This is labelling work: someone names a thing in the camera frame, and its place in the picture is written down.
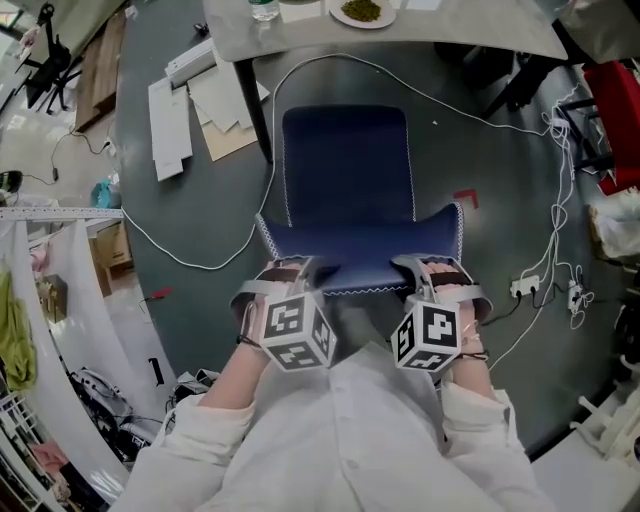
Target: floor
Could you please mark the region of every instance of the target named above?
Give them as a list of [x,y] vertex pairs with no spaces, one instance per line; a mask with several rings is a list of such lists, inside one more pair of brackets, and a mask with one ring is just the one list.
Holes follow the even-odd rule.
[[[54,165],[59,173],[59,181],[52,185],[25,176],[19,194],[10,198],[10,203],[20,201],[20,195],[24,201],[25,195],[36,194],[57,199],[62,206],[90,206],[95,184],[113,173],[117,160],[106,151],[93,155],[81,137],[66,136],[60,141],[75,120],[73,91],[67,90],[65,97],[69,111],[62,111],[56,102],[54,115],[49,116],[44,108],[40,112],[27,108],[23,88],[0,114],[0,172],[19,170],[49,183],[53,182]],[[113,130],[113,115],[89,130],[87,137],[94,150],[102,149],[110,129]]]
[[[127,211],[157,242],[187,261],[218,264],[246,239],[270,169],[257,144],[211,162],[191,111],[194,157],[185,162],[183,175],[160,184],[156,181],[150,158],[147,87],[162,77],[166,62],[197,42],[192,26],[202,22],[203,15],[200,0],[183,2],[179,17],[167,0],[136,5],[140,14],[127,26],[121,56],[115,121],[108,117],[88,134],[96,149],[107,136],[115,139],[120,164],[106,152],[92,155],[83,139],[66,137],[55,154],[59,182],[46,186],[25,178],[22,192],[44,194],[62,205],[88,206],[95,183],[117,168],[121,170]],[[159,30],[165,37],[153,37]],[[415,87],[474,114],[498,90],[469,91],[459,71],[442,63],[432,47],[424,44],[305,49],[259,59],[256,74],[273,90],[294,64],[336,51],[388,67]],[[555,71],[531,106],[517,114],[500,111],[494,121],[544,128],[541,112],[566,94],[574,80],[564,69]],[[538,261],[548,243],[549,207],[557,193],[558,148],[548,139],[497,130],[463,118],[408,92],[375,70],[335,59],[317,62],[293,75],[282,87],[276,115],[279,119],[286,109],[297,105],[327,103],[379,103],[404,110],[419,218],[450,202],[456,191],[477,191],[478,209],[464,201],[464,264],[483,284],[496,313],[508,311],[513,305],[508,293],[511,280]],[[270,125],[271,100],[265,109]],[[51,154],[60,137],[68,133],[73,115],[31,112],[26,109],[23,92],[0,116],[0,124],[0,171],[19,169],[51,180]],[[265,213],[282,220],[279,160],[276,169]],[[584,266],[598,298],[614,298],[620,293],[620,272],[593,261],[587,234],[584,201],[597,193],[592,180],[578,181],[568,205],[570,221],[562,232],[560,257]],[[263,267],[267,255],[261,242],[255,238],[224,270],[205,273],[178,265],[132,227],[129,237],[145,293],[165,286],[173,289],[167,300],[152,303],[149,309],[176,374],[202,366],[219,370],[234,349],[237,334],[228,301],[243,280]],[[564,287],[567,280],[560,272],[557,282]],[[518,349],[496,367],[494,382],[509,392],[518,412],[520,436],[529,452],[566,427],[578,410],[578,396],[591,397],[608,381],[614,361],[611,334],[617,309],[615,302],[593,304],[585,325],[572,331],[566,298],[559,297],[544,308]],[[513,316],[484,328],[482,336],[491,353],[499,356],[511,346],[535,313],[527,299]],[[387,326],[394,323],[389,315],[382,320]]]

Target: white sleeve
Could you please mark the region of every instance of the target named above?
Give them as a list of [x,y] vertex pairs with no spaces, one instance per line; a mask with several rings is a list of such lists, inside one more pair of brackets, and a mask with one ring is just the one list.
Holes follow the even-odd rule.
[[504,391],[498,402],[442,385],[446,457],[506,511],[549,512],[555,507],[538,488],[531,463],[518,440],[515,413]]
[[253,404],[238,411],[199,407],[185,398],[176,426],[164,427],[138,454],[126,489],[112,512],[193,512],[216,494],[253,416]]

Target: white cable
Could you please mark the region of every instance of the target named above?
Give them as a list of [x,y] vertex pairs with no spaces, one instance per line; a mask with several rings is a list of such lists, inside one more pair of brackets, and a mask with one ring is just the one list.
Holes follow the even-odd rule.
[[[578,85],[576,85],[569,94],[567,94],[564,98],[561,98],[555,102],[553,107],[551,107],[551,117],[549,117],[549,115],[546,112],[542,114],[542,120],[548,124],[549,126],[548,131],[551,134],[551,137],[554,143],[562,149],[562,164],[560,166],[560,171],[558,173],[559,174],[558,196],[556,198],[556,202],[551,205],[551,224],[553,226],[553,231],[551,232],[551,236],[549,238],[549,244],[547,245],[547,248],[544,254],[542,255],[542,258],[540,258],[540,260],[535,265],[533,265],[532,267],[529,267],[528,269],[523,270],[522,273],[520,274],[520,280],[522,281],[525,274],[532,272],[533,270],[538,268],[540,265],[542,265],[546,260],[547,265],[545,268],[544,275],[542,276],[542,279],[540,280],[540,282],[541,283],[545,282],[547,277],[550,277],[550,280],[545,290],[545,293],[542,297],[542,303],[541,303],[542,306],[538,309],[536,315],[533,317],[533,320],[531,320],[531,323],[529,324],[529,326],[522,332],[522,334],[520,334],[520,336],[518,336],[518,338],[511,345],[511,347],[509,347],[509,349],[504,354],[502,354],[498,359],[496,359],[496,361],[489,367],[489,370],[493,370],[493,368],[495,368],[495,366],[500,361],[502,361],[513,350],[515,350],[518,344],[529,333],[529,331],[533,329],[533,326],[535,325],[538,318],[540,318],[540,315],[542,314],[542,308],[547,303],[546,301],[547,301],[549,292],[554,286],[556,267],[560,267],[560,266],[568,267],[571,280],[577,284],[580,283],[580,279],[582,276],[582,265],[577,265],[574,272],[574,268],[570,263],[567,263],[564,261],[558,261],[558,250],[560,247],[560,230],[566,225],[569,218],[567,210],[564,206],[567,204],[567,202],[571,199],[573,195],[575,171],[573,166],[573,155],[571,154],[571,143],[569,141],[569,127],[567,126],[566,122],[558,121],[559,118],[557,117],[557,115],[560,110],[559,109],[560,104],[564,103],[569,98],[571,98],[575,94],[575,92],[578,90],[578,88],[581,86],[582,84],[578,83]],[[569,192],[563,198],[562,193],[563,193],[563,180],[564,180],[565,168],[568,168],[569,170],[570,188],[569,188]],[[585,309],[589,306],[589,304],[595,298],[595,294],[593,292],[588,292],[586,294],[583,293],[581,285],[580,285],[580,289],[581,289],[580,297],[576,301],[575,307],[571,309],[571,319],[569,321],[569,326],[572,330],[579,329],[582,326],[586,318]],[[580,318],[580,321],[578,322],[577,325],[574,323],[575,318]]]
[[[399,82],[400,84],[404,85],[408,89],[412,90],[416,94],[419,94],[420,96],[423,96],[423,97],[427,98],[428,100],[431,100],[431,101],[433,101],[435,103],[438,103],[439,105],[442,105],[443,107],[446,107],[446,108],[448,108],[450,110],[453,110],[454,112],[456,112],[456,113],[458,113],[460,115],[463,115],[465,117],[469,117],[471,119],[475,119],[476,121],[480,121],[481,123],[484,123],[487,126],[491,126],[492,128],[508,128],[510,130],[516,130],[516,131],[521,132],[521,133],[526,133],[526,134],[530,134],[530,135],[537,135],[538,137],[544,137],[547,133],[550,133],[550,132],[553,134],[553,130],[552,130],[552,127],[551,127],[550,123],[548,123],[549,127],[543,132],[537,132],[535,130],[526,130],[526,129],[523,129],[523,128],[518,128],[516,126],[511,126],[509,124],[494,124],[494,123],[490,123],[489,121],[486,121],[485,119],[482,119],[480,117],[476,117],[476,116],[471,115],[471,114],[467,114],[466,112],[463,112],[462,110],[458,110],[457,108],[452,107],[451,105],[448,105],[447,103],[445,103],[443,101],[440,101],[440,100],[434,98],[433,96],[429,96],[428,94],[416,89],[412,85],[409,85],[407,82],[401,80],[396,75],[394,75],[391,71],[389,71],[388,69],[380,66],[379,64],[375,64],[373,62],[369,62],[369,61],[367,61],[365,59],[361,59],[359,57],[354,57],[353,55],[349,55],[348,53],[331,53],[331,54],[328,54],[328,55],[321,55],[320,57],[313,57],[311,59],[307,59],[307,60],[304,60],[302,62],[299,62],[298,64],[293,66],[293,68],[291,68],[289,70],[289,72],[282,78],[282,80],[280,80],[280,82],[278,82],[278,85],[276,85],[276,88],[273,91],[273,102],[272,102],[272,108],[271,108],[271,140],[272,140],[272,143],[271,143],[271,154],[273,155],[274,159],[275,159],[275,155],[276,155],[276,143],[275,143],[275,141],[276,141],[276,98],[277,98],[277,95],[278,95],[278,91],[280,90],[280,87],[282,86],[282,84],[285,82],[285,80],[287,80],[287,78],[289,78],[289,76],[294,71],[297,71],[301,67],[303,67],[303,66],[305,66],[307,64],[310,64],[311,62],[315,62],[315,61],[321,60],[321,59],[328,59],[328,58],[332,58],[332,57],[355,60],[357,62],[361,62],[361,63],[366,64],[368,66],[371,66],[371,67],[373,67],[375,69],[378,69],[378,70],[382,71],[383,73],[385,73],[386,75],[388,75],[391,78],[393,78],[394,80],[396,80],[397,82]],[[260,203],[260,208],[258,208],[258,212],[257,212],[258,214],[262,213],[262,210],[264,209],[264,206],[265,206],[265,204],[267,202],[267,198],[269,197],[269,192],[271,191],[271,186],[273,184],[273,180],[275,178],[275,174],[276,174],[276,171],[275,171],[275,164],[274,164],[274,165],[272,165],[271,177],[269,178],[269,183],[267,184],[267,189],[265,191],[265,194],[264,194],[264,197],[262,199],[262,202]],[[226,261],[224,261],[220,265],[216,265],[214,267],[207,267],[205,265],[198,265],[198,264],[195,264],[195,263],[188,263],[186,261],[181,260],[177,256],[174,256],[170,251],[168,251],[167,249],[165,249],[164,247],[159,245],[157,242],[155,242],[153,240],[153,238],[151,238],[151,236],[144,229],[142,229],[131,218],[131,216],[127,213],[127,211],[124,209],[124,207],[122,207],[121,210],[122,210],[122,214],[127,218],[127,220],[129,222],[131,222],[133,227],[135,227],[138,231],[140,231],[140,233],[142,233],[147,238],[147,240],[149,240],[149,242],[151,242],[157,249],[159,249],[160,251],[165,253],[167,256],[172,258],[175,262],[179,263],[180,265],[184,265],[185,267],[190,267],[190,268],[198,268],[198,269],[201,269],[201,270],[215,271],[215,270],[221,270],[224,267],[226,267],[229,263],[231,263],[234,259],[236,259],[240,254],[242,254],[242,252],[248,247],[249,243],[251,242],[251,239],[253,238],[253,235],[256,232],[256,226],[255,226],[255,224],[253,224],[252,227],[251,227],[251,231],[249,232],[249,237],[247,238],[245,243],[242,245],[242,247],[240,247],[240,249],[238,249],[236,252],[234,252]]]

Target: green cloth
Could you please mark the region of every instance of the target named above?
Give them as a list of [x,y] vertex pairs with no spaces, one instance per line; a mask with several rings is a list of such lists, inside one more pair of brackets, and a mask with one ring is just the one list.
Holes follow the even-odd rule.
[[24,303],[13,298],[11,272],[0,272],[0,358],[12,391],[30,388],[36,381],[36,351]]

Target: white cube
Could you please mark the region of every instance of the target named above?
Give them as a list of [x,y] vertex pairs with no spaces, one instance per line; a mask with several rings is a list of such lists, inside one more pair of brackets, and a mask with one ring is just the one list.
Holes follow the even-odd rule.
[[443,370],[460,354],[459,304],[417,302],[391,336],[398,368]]
[[309,292],[284,300],[266,299],[263,350],[285,372],[328,367],[336,336]]

